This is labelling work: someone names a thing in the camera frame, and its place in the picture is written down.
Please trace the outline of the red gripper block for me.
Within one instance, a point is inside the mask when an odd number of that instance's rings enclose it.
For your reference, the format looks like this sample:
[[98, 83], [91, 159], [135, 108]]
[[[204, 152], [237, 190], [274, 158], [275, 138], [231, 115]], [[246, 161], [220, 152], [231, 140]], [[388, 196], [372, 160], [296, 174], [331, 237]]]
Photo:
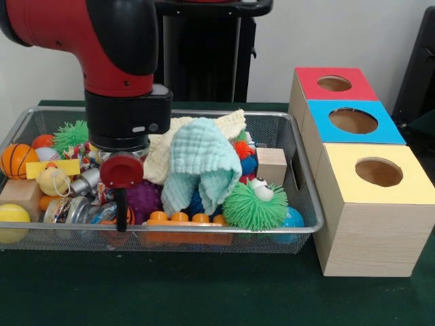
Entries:
[[117, 230], [127, 228], [128, 202], [126, 189], [135, 186], [143, 179], [143, 162], [130, 154], [115, 154], [104, 161], [100, 168], [101, 182], [115, 189], [117, 206]]

